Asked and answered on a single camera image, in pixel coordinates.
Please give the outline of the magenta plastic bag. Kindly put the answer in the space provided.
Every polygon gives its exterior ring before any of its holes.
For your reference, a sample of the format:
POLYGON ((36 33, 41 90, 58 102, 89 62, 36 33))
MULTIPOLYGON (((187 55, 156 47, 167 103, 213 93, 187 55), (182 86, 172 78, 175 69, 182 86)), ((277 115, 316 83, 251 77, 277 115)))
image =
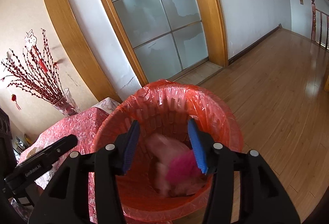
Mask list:
POLYGON ((189 179, 202 176, 198 168, 193 150, 189 150, 173 158, 168 167, 165 179, 172 185, 177 185, 189 179))

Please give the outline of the clear plastic bag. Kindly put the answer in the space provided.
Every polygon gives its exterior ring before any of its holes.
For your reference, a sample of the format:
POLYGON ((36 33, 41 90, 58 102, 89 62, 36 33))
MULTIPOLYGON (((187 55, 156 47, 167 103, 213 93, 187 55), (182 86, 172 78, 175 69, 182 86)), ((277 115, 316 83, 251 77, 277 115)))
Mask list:
POLYGON ((146 140, 147 149, 156 157, 155 187, 163 197, 190 196, 198 192, 207 182, 207 176, 189 179, 177 185, 170 184, 165 176, 173 158, 187 152, 189 147, 184 143, 170 137, 155 133, 146 140))

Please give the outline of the red floral tablecloth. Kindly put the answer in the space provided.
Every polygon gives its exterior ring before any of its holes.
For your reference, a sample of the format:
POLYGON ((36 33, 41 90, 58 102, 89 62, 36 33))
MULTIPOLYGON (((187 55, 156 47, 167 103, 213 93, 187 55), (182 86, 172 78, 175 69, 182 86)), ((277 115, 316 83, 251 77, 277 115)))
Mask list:
POLYGON ((22 163, 35 153, 70 134, 76 135, 78 139, 78 144, 73 150, 81 154, 90 153, 98 129, 118 105, 119 103, 113 99, 106 98, 79 114, 63 118, 41 133, 36 142, 23 151, 18 163, 22 163))

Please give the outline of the red basket with liner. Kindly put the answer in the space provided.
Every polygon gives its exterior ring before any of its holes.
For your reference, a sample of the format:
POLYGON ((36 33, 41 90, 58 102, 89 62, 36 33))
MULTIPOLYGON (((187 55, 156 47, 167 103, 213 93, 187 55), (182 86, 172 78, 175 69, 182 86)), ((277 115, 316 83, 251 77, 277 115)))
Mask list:
POLYGON ((162 197, 154 180, 156 161, 146 139, 160 133, 189 144, 187 123, 194 118, 199 130, 209 133, 235 152, 243 149, 243 136, 230 108, 212 92, 195 85, 158 80, 121 103, 100 126, 91 146, 96 152, 125 133, 134 120, 140 125, 139 142, 130 170, 117 177, 120 201, 127 223, 171 223, 207 205, 211 178, 195 194, 162 197))

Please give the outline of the glass vase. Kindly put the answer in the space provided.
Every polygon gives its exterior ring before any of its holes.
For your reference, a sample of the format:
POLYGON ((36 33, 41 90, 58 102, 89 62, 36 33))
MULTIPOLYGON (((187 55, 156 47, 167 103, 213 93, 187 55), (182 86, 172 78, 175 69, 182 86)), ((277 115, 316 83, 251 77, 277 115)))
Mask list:
POLYGON ((57 103, 55 103, 53 107, 66 117, 80 113, 80 109, 71 96, 69 88, 64 89, 64 96, 57 103))

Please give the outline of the small red lantern ornament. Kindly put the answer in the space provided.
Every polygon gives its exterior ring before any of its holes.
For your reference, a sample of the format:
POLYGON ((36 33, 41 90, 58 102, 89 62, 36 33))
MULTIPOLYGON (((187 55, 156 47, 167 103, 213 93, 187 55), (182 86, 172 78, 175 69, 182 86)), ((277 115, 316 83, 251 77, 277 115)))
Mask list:
POLYGON ((18 103, 17 103, 17 97, 16 97, 15 94, 13 94, 13 95, 11 96, 11 100, 15 103, 17 109, 18 109, 18 110, 21 110, 21 107, 20 107, 20 106, 18 105, 18 103))

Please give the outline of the red berry branches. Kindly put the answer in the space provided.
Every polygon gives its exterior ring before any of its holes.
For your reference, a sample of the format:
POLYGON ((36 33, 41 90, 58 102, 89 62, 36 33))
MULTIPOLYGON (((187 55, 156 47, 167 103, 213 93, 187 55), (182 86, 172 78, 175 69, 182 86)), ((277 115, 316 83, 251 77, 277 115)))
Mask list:
POLYGON ((24 46, 21 55, 10 49, 1 66, 6 72, 1 81, 7 80, 9 87, 19 88, 52 105, 64 96, 58 70, 45 73, 24 46))

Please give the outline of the red fu character ornament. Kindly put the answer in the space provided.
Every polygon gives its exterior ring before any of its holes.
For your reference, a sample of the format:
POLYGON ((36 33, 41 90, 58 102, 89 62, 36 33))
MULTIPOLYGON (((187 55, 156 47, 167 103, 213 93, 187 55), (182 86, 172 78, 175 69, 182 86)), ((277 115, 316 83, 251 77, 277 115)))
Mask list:
POLYGON ((48 39, 46 37, 46 30, 42 29, 42 37, 43 37, 43 48, 40 51, 37 47, 37 38, 34 35, 32 29, 29 32, 26 32, 26 36, 24 37, 24 47, 36 59, 36 64, 45 72, 53 73, 55 70, 59 70, 59 65, 62 64, 65 59, 60 58, 54 60, 50 47, 48 44, 48 39))

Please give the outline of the wooden stair railing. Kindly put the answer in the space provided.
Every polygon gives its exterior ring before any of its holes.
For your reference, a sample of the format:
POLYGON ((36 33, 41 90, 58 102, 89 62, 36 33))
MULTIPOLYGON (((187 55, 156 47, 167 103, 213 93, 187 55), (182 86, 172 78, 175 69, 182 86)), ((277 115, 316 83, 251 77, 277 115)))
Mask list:
POLYGON ((328 51, 328 14, 316 8, 315 0, 311 0, 311 9, 311 41, 328 51))

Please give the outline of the frosted glass sliding door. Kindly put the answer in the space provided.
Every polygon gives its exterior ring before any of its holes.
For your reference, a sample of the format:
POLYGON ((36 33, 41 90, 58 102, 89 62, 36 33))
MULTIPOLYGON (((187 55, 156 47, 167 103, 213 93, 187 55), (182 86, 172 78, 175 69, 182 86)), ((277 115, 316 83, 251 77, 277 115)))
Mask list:
POLYGON ((112 0, 149 82, 169 79, 208 57, 196 0, 112 0))

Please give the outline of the wooden door frame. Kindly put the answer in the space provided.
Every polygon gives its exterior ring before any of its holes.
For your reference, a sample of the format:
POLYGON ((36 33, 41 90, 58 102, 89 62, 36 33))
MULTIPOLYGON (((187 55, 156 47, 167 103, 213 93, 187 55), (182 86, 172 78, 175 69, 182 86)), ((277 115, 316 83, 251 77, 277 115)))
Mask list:
MULTIPOLYGON (((208 60, 227 65, 224 21, 219 0, 196 0, 208 60)), ((44 0, 70 61, 97 100, 125 100, 150 83, 141 68, 112 0, 44 0)), ((171 80, 189 72, 180 72, 171 80)))

